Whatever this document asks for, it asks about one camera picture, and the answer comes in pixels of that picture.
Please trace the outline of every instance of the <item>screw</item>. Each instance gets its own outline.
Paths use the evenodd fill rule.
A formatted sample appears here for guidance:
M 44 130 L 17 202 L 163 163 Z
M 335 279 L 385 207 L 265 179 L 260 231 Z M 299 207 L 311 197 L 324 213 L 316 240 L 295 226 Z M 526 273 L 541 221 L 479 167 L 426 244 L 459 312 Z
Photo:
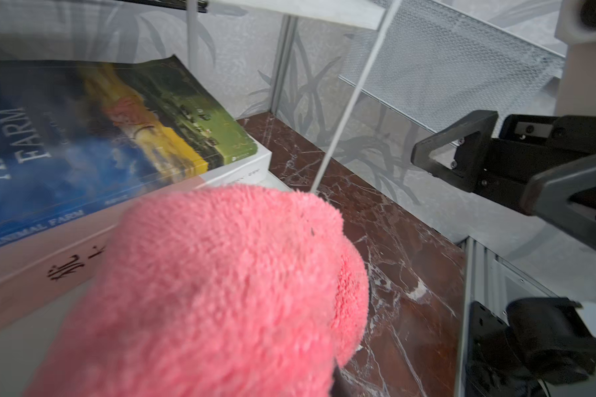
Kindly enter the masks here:
M 558 128 L 555 128 L 554 131 L 552 131 L 552 136 L 554 138 L 563 138 L 563 137 L 565 137 L 565 135 L 566 135 L 565 128 L 558 127 Z

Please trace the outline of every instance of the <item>animal farm book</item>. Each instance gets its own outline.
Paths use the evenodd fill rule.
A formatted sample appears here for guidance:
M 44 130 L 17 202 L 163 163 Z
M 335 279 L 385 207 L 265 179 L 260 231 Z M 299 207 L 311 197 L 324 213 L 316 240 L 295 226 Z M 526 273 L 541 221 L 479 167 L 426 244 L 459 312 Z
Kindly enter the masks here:
M 176 57 L 0 61 L 0 246 L 256 152 Z

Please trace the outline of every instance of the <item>stack of books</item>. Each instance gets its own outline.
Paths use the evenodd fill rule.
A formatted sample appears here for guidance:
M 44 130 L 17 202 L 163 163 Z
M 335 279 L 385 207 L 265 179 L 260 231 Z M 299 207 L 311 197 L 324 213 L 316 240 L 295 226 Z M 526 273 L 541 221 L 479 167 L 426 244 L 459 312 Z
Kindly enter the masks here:
M 256 184 L 270 158 L 176 57 L 0 61 L 0 329 L 92 277 L 137 197 Z

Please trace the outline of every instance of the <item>white rod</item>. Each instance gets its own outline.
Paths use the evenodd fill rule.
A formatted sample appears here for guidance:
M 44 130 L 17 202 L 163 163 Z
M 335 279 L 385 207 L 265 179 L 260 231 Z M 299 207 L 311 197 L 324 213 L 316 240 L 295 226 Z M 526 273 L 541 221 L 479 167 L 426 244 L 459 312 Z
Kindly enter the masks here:
M 322 180 L 322 176 L 325 175 L 326 167 L 329 165 L 329 161 L 331 157 L 334 155 L 335 147 L 337 146 L 338 141 L 340 140 L 340 136 L 342 135 L 342 131 L 344 131 L 344 127 L 346 123 L 349 121 L 349 117 L 351 117 L 351 112 L 353 112 L 353 107 L 355 107 L 355 103 L 358 101 L 358 97 L 362 92 L 362 87 L 366 82 L 367 78 L 369 77 L 369 73 L 371 72 L 371 68 L 375 63 L 375 59 L 377 58 L 377 54 L 382 48 L 382 44 L 384 43 L 384 39 L 386 38 L 386 31 L 388 30 L 393 18 L 395 18 L 395 13 L 399 10 L 400 5 L 402 4 L 402 0 L 393 0 L 388 11 L 384 15 L 384 19 L 382 20 L 382 25 L 377 32 L 377 39 L 375 39 L 375 43 L 373 44 L 373 48 L 371 49 L 371 53 L 369 54 L 369 58 L 367 59 L 366 65 L 362 70 L 362 74 L 360 75 L 360 79 L 353 90 L 353 94 L 351 94 L 351 98 L 349 99 L 349 103 L 346 104 L 346 108 L 344 109 L 344 114 L 342 115 L 342 119 L 340 120 L 340 124 L 338 124 L 337 129 L 334 133 L 334 139 L 331 140 L 331 146 L 325 153 L 325 157 L 322 159 L 322 164 L 320 164 L 320 169 L 316 174 L 316 179 L 313 180 L 313 185 L 311 185 L 311 193 L 315 194 L 318 191 L 318 186 L 320 185 L 320 181 Z

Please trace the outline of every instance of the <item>chinese character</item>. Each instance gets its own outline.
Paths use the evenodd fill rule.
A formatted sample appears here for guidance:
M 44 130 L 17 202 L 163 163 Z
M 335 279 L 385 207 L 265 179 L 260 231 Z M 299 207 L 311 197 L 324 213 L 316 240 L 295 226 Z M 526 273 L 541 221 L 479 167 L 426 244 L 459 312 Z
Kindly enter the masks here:
M 55 265 L 51 266 L 46 276 L 51 280 L 57 281 L 64 276 L 75 273 L 78 268 L 84 267 L 84 262 L 79 262 L 79 255 L 73 255 L 71 256 L 71 259 L 72 260 L 65 265 L 59 267 Z
M 102 248 L 97 248 L 96 245 L 93 245 L 93 250 L 95 250 L 95 253 L 93 255 L 89 256 L 88 259 L 95 258 L 97 255 L 103 253 L 103 250 L 105 250 L 105 249 L 106 249 L 106 246 L 103 246 Z

